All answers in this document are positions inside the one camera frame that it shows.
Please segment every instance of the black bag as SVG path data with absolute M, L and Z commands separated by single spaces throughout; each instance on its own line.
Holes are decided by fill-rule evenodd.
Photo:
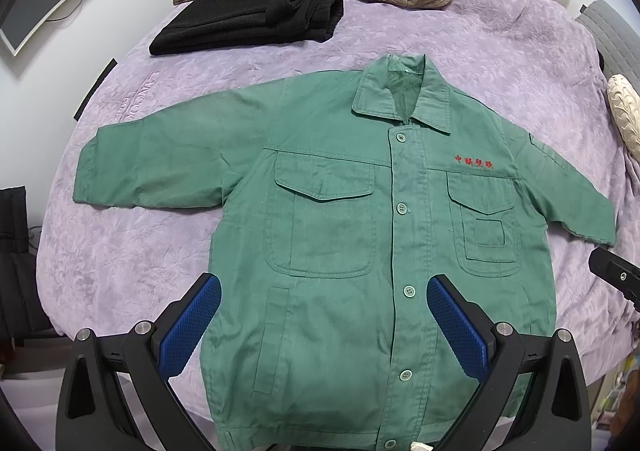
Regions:
M 0 190 L 0 340 L 51 328 L 36 287 L 36 257 L 29 252 L 24 187 Z

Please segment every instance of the jacket collar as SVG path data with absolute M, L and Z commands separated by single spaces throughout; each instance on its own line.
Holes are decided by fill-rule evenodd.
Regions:
M 386 55 L 365 68 L 351 109 L 358 114 L 402 120 L 388 87 L 388 73 L 403 69 L 422 76 L 411 118 L 438 131 L 451 133 L 449 85 L 425 56 Z

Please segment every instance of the bed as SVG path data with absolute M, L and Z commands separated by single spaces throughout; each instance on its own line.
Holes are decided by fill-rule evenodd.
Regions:
M 324 44 L 237 47 L 153 58 L 151 31 L 95 92 L 66 146 L 38 252 L 38 292 L 58 330 L 98 335 L 154 319 L 207 269 L 221 209 L 98 208 L 72 201 L 81 147 L 97 127 L 141 118 L 198 95 L 327 69 L 361 68 L 385 53 L 426 53 L 453 85 L 525 127 L 575 165 L 617 213 L 615 252 L 640 261 L 640 165 L 610 119 L 594 39 L 545 0 L 453 0 L 444 11 L 344 2 Z M 591 243 L 550 226 L 558 327 L 571 330 L 588 383 L 633 348 L 638 319 L 622 294 L 588 271 Z M 172 386 L 209 418 L 199 348 Z

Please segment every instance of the chest pocket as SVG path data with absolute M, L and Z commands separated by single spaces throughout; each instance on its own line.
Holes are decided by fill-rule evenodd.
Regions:
M 271 268 L 303 277 L 355 277 L 373 266 L 372 164 L 278 152 L 265 243 Z
M 447 187 L 460 267 L 485 277 L 515 274 L 520 267 L 520 232 L 513 180 L 447 173 Z

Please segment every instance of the black folded clothing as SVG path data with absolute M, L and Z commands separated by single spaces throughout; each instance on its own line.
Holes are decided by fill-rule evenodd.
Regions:
M 151 55 L 331 39 L 342 0 L 194 0 L 149 45 Z

